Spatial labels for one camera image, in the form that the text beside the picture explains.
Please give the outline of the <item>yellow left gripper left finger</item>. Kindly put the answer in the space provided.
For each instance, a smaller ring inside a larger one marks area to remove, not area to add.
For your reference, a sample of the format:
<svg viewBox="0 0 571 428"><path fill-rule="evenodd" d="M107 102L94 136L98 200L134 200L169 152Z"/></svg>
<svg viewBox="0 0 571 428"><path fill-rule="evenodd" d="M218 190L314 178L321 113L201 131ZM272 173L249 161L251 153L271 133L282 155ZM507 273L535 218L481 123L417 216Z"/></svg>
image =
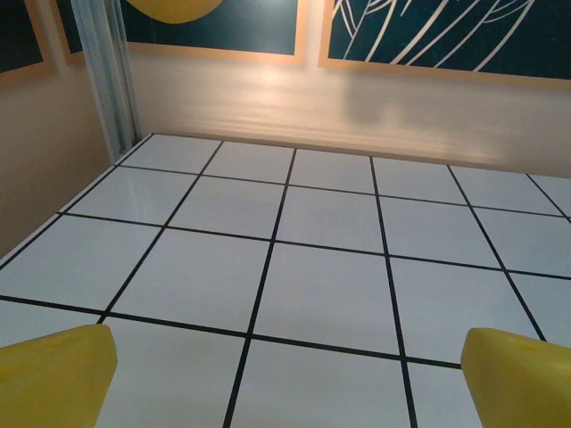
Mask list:
<svg viewBox="0 0 571 428"><path fill-rule="evenodd" d="M3 427L94 427L117 367L106 325L83 325L1 349Z"/></svg>

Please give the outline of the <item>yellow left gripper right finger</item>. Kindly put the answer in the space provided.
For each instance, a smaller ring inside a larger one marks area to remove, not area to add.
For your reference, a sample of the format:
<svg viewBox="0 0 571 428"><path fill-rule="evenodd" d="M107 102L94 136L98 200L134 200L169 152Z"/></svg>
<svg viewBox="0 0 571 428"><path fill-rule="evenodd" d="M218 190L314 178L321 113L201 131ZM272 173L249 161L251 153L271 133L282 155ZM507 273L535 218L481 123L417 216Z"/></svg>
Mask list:
<svg viewBox="0 0 571 428"><path fill-rule="evenodd" d="M568 427L570 349L503 332L473 328L461 369L484 427Z"/></svg>

